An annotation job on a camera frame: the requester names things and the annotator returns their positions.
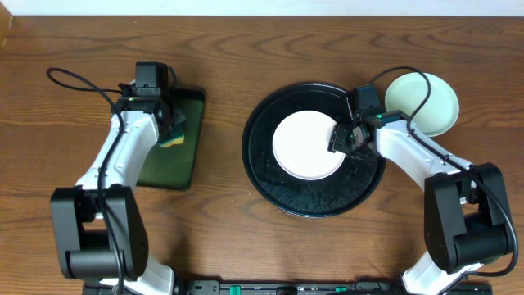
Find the green yellow sponge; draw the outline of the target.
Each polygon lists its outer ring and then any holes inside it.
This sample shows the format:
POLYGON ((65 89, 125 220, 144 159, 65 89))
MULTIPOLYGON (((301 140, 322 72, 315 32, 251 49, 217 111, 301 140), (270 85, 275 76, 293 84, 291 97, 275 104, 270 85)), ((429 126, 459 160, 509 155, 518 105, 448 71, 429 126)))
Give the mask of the green yellow sponge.
POLYGON ((173 130, 173 133, 170 135, 169 138, 158 142, 158 144, 162 148, 169 148, 174 145, 183 144, 184 140, 185 140, 185 135, 183 132, 183 128, 178 126, 173 130))

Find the pink plate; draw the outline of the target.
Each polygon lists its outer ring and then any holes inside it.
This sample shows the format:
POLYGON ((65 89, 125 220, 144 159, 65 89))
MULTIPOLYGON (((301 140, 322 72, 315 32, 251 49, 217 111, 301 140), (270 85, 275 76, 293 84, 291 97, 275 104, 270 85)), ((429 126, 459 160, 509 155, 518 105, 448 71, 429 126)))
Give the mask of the pink plate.
POLYGON ((273 133, 277 163, 291 176, 307 180, 327 178, 346 156, 328 150, 337 123, 320 111, 298 111, 283 119, 273 133))

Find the mint green plate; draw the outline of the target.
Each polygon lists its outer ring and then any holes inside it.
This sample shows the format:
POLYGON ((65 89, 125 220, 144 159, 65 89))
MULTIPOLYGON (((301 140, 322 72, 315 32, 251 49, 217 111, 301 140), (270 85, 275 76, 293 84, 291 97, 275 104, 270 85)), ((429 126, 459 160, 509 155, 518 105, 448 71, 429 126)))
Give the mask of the mint green plate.
MULTIPOLYGON (((431 94, 413 123, 428 137, 447 132, 459 117, 459 100, 455 91, 441 78, 426 73, 431 94)), ((386 91, 388 111, 400 110, 411 115, 427 95, 427 82, 418 73, 409 73, 395 79, 386 91)))

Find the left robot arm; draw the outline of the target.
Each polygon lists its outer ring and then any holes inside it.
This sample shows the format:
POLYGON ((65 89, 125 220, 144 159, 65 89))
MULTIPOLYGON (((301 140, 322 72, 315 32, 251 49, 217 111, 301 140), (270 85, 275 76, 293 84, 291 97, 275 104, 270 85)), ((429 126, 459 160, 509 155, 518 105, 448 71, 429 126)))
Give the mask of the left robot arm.
POLYGON ((111 105, 110 131, 76 184, 51 196, 61 273, 114 294, 173 294, 174 270, 149 254, 134 196, 150 151, 177 136, 174 87, 132 84, 111 105))

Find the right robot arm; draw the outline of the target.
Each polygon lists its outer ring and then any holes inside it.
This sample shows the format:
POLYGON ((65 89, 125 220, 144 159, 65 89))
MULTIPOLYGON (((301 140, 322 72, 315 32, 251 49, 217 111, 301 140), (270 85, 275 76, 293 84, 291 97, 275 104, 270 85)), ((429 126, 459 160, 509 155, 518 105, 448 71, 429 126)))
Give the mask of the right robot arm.
POLYGON ((491 163, 474 165, 419 131, 402 111, 359 113, 337 124, 328 149, 351 156, 363 149, 395 163, 424 192, 426 252, 401 277, 410 294, 447 294, 469 276, 485 276, 482 266, 510 255, 510 273, 519 246, 501 171, 491 163))

